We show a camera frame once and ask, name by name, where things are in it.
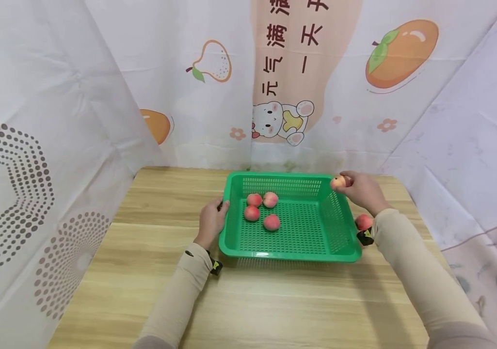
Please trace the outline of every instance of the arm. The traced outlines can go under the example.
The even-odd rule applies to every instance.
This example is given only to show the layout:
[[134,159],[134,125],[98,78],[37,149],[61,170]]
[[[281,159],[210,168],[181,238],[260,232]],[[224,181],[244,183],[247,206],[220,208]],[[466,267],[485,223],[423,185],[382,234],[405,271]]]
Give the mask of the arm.
[[497,348],[464,291],[429,253],[407,217],[391,208],[378,183],[364,174],[341,174],[353,184],[336,190],[375,217],[374,241],[421,317],[429,348]]
[[200,232],[178,262],[171,281],[153,306],[133,349],[177,349],[190,321],[194,302],[204,285],[212,263],[207,250],[223,229],[229,202],[219,207],[217,199],[200,213]]
[[178,348],[210,271],[211,260],[204,247],[197,243],[190,245],[153,306],[134,349]]

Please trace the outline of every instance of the pink peach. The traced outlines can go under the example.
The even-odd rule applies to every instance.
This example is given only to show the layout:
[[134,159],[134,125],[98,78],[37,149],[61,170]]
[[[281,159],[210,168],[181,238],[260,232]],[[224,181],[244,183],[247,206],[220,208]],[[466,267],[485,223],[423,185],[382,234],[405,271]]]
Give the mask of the pink peach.
[[244,217],[247,221],[258,221],[260,218],[260,210],[256,206],[248,205],[247,208],[244,209]]
[[351,186],[351,178],[347,176],[339,176],[330,180],[330,188],[332,188],[332,190],[336,190],[336,188],[340,187],[344,188],[350,186]]
[[277,205],[277,201],[279,201],[280,198],[277,197],[277,194],[275,192],[268,191],[266,194],[264,194],[264,206],[267,208],[273,208],[275,205]]
[[372,227],[372,224],[372,218],[367,216],[365,213],[359,214],[359,216],[355,218],[355,225],[358,231],[367,230]]
[[260,194],[249,194],[247,197],[248,205],[258,207],[262,204],[262,197]]
[[270,216],[264,218],[264,228],[269,231],[276,231],[280,228],[280,218],[275,214],[270,214]]

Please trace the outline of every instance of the chinese character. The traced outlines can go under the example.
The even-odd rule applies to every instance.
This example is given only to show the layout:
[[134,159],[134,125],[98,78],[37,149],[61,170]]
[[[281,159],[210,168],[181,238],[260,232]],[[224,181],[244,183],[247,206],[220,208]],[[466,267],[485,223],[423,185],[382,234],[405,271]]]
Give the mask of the chinese character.
[[276,58],[268,58],[268,56],[266,56],[266,67],[264,68],[264,71],[266,71],[266,73],[269,73],[270,70],[272,73],[275,73],[275,63],[280,63],[281,61],[283,60],[283,57],[280,57],[280,59],[276,59]]
[[321,7],[321,6],[324,7],[326,9],[326,11],[328,11],[328,9],[329,9],[328,5],[323,3],[321,0],[316,0],[316,1],[308,0],[306,7],[310,8],[311,5],[316,6],[316,9],[314,10],[316,12],[318,12],[319,7]]
[[267,86],[262,82],[262,93],[265,93],[266,95],[270,95],[270,93],[273,93],[273,95],[275,95],[275,92],[272,89],[273,87],[277,87],[277,81],[275,82],[275,85],[271,85],[268,81]]
[[318,33],[322,29],[322,26],[319,26],[316,30],[314,30],[314,27],[315,24],[312,24],[312,27],[310,28],[310,33],[307,33],[306,26],[303,26],[303,36],[301,37],[301,44],[305,41],[305,37],[308,36],[308,44],[306,45],[310,46],[310,42],[312,41],[315,45],[318,46],[318,41],[314,38],[314,34]]
[[291,6],[289,6],[289,0],[270,0],[270,4],[272,5],[270,14],[273,14],[273,12],[275,11],[275,14],[283,12],[284,14],[289,16],[289,12],[285,10],[286,8],[291,8]]
[[305,59],[303,60],[303,71],[301,72],[302,74],[304,74],[304,73],[305,73],[305,70],[306,70],[306,58],[307,58],[307,57],[308,57],[308,56],[305,56]]
[[284,33],[287,31],[287,27],[284,27],[284,26],[280,26],[280,25],[268,25],[268,34],[267,34],[267,38],[268,38],[268,46],[269,45],[272,45],[272,46],[275,46],[275,45],[278,45],[278,46],[281,46],[282,48],[285,47],[284,43],[285,42],[285,38],[283,37],[284,36]]

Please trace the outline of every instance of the fabric backdrop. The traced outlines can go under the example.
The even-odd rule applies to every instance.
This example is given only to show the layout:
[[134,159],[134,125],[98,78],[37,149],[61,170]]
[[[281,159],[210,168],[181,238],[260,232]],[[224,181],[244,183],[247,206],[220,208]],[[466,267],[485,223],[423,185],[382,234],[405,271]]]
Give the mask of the fabric backdrop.
[[157,144],[82,1],[0,1],[0,348],[44,348]]
[[382,170],[410,190],[497,336],[497,22]]
[[148,164],[394,174],[497,335],[497,25],[429,108],[496,19],[497,0],[0,1],[0,346],[46,345]]

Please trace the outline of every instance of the green plastic basket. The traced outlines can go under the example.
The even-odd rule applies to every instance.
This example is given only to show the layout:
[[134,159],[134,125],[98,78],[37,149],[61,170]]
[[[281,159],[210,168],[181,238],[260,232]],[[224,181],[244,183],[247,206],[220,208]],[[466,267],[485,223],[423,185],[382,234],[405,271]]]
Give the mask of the green plastic basket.
[[[328,174],[232,172],[224,200],[230,200],[219,248],[232,257],[354,262],[361,257],[347,198],[330,188]],[[244,219],[247,195],[273,191],[274,208],[259,207],[256,222]],[[268,232],[263,220],[275,213],[281,226]]]

